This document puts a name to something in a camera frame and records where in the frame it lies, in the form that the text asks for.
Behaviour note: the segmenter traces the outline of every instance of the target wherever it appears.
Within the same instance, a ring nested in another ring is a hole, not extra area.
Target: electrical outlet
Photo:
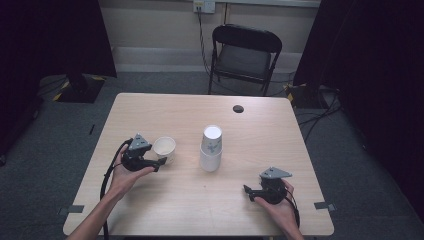
[[[203,12],[203,8],[205,8],[205,1],[193,1],[193,12]]]
[[[193,12],[215,13],[214,1],[193,1]]]

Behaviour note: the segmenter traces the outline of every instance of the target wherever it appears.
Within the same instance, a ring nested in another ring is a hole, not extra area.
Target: black folding chair
[[[281,40],[272,32],[234,24],[221,25],[212,33],[213,54],[209,76],[211,94],[214,74],[262,84],[266,96],[272,73],[282,49]],[[217,43],[222,44],[218,55]]]

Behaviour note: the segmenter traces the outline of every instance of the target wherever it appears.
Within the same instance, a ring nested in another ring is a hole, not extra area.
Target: paper cup
[[[200,166],[207,172],[216,171],[221,164],[222,148],[221,151],[215,155],[208,155],[200,147]]]
[[[175,141],[171,137],[160,137],[153,144],[153,151],[158,158],[167,157],[165,165],[174,162]]]
[[[201,148],[207,155],[217,155],[222,151],[222,130],[216,125],[209,125],[203,130]]]

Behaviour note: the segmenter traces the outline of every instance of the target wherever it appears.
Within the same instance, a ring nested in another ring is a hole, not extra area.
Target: white wall
[[[283,42],[282,60],[279,60],[277,67],[296,68],[296,61],[300,59],[305,47],[317,8],[281,6],[281,2],[278,2],[279,6],[217,2],[215,14],[202,15],[208,62],[212,49],[212,31],[223,24],[225,18],[226,23],[274,32]],[[197,14],[193,13],[192,1],[100,0],[100,5],[118,65],[183,65],[181,62],[185,61],[185,65],[202,66],[199,20]],[[150,53],[150,60],[129,56],[135,52],[143,55],[143,50]],[[182,56],[181,61],[175,59],[176,51],[177,55]],[[167,53],[173,55],[169,62]]]

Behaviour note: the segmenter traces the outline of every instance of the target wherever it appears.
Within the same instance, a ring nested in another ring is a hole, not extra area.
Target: wooden table
[[[241,105],[243,113],[233,106]],[[200,167],[204,128],[223,130],[220,168]],[[111,235],[279,236],[267,213],[250,202],[243,184],[261,189],[259,173],[270,166],[293,174],[295,199],[306,235],[331,235],[334,227],[290,102],[284,98],[167,94],[119,94],[94,150],[64,225],[70,234],[99,201],[103,174],[117,148],[136,133],[151,144],[162,136],[177,143],[175,160],[137,181],[108,218]],[[155,160],[153,151],[146,159]]]

